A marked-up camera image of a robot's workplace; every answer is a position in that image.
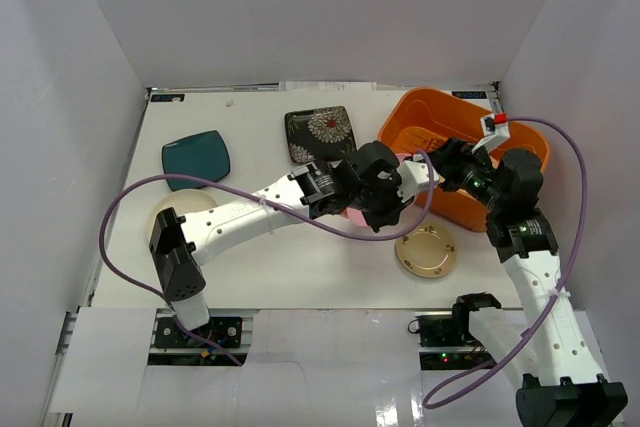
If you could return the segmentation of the black floral square plate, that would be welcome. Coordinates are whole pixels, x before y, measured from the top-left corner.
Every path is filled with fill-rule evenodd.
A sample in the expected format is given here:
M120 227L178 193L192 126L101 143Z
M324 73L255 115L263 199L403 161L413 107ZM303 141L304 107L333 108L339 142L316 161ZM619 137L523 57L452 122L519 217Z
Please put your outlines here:
M316 160L336 162L357 149L344 106L287 112L284 128L289 157L294 164Z

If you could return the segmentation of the teal square plate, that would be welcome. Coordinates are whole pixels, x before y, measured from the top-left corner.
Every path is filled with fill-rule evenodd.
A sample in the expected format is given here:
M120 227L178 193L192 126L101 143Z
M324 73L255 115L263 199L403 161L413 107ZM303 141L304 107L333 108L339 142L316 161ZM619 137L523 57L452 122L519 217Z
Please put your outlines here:
M217 130L196 133L165 144L161 163L166 175L186 175L218 182L231 171L226 143Z

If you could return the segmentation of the cream floral round plate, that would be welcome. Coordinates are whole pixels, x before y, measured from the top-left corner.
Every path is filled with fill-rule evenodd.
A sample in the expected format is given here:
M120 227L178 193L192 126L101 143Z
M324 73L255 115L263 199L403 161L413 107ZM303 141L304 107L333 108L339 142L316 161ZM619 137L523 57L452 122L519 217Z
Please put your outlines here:
M409 273L426 279L440 278L452 272L457 251L452 233L434 221L425 221L395 242L395 254L400 264Z

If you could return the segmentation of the white bear round plate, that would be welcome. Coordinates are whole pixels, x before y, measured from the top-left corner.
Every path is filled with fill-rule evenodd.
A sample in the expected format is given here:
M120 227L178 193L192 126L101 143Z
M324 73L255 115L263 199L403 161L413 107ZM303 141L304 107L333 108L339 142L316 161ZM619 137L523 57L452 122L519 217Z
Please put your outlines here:
M210 210L218 206L218 202L209 193L199 189L183 189L164 197L150 212L146 227L146 251L149 251L157 215L168 208L173 208L177 216L191 212Z

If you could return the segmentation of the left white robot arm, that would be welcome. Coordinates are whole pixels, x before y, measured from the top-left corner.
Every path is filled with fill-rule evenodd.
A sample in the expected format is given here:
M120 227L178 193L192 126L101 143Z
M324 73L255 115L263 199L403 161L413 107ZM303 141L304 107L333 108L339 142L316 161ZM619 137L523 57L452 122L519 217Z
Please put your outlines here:
M339 215L347 208L362 211L374 231L395 225L423 172L422 166L398 160L374 141L339 162L300 165L255 192L253 199L183 215L172 208L161 211L149 250L163 297L178 319L177 334L191 346L210 337L201 267L215 256L300 219Z

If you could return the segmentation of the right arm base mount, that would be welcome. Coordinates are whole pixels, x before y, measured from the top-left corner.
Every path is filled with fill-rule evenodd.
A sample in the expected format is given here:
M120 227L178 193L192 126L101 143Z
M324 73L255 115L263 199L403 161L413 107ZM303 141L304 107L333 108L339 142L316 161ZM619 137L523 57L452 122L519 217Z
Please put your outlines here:
M493 357L469 331L471 312L483 308L501 309L501 303L490 293L459 296L449 311L423 312L414 315L407 331L419 340L422 371L467 370Z

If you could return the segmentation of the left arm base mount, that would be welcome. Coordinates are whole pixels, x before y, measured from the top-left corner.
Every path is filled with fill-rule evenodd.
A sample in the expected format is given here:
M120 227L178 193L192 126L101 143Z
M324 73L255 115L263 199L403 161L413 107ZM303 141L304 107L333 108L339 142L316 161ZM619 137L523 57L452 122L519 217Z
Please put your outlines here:
M206 342L186 334L171 316L159 317L153 332L147 364L173 367L239 367L247 358L243 318L212 316L194 331Z

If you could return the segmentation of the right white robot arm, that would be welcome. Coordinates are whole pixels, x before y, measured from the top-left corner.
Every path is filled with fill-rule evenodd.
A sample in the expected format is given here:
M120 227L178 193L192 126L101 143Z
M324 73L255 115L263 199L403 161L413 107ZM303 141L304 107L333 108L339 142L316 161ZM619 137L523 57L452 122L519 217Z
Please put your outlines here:
M449 139L429 155L445 191L463 190L487 208L486 233L513 282L528 327L518 333L488 294L458 299L451 321L461 344L480 342L515 389L524 426L608 426L628 403L622 383L607 380L561 284L566 268L549 221L538 208L542 162L533 152L488 154Z

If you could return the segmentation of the pink round plate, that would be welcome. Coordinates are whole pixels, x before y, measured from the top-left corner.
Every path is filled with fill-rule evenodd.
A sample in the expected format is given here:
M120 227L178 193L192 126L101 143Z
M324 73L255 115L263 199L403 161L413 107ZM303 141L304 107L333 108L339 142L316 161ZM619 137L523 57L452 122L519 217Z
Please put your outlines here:
M347 218L351 223L353 223L356 227L361 227L361 228L365 228L368 226L364 215L361 211L353 209L353 208L347 208L343 213L342 216Z

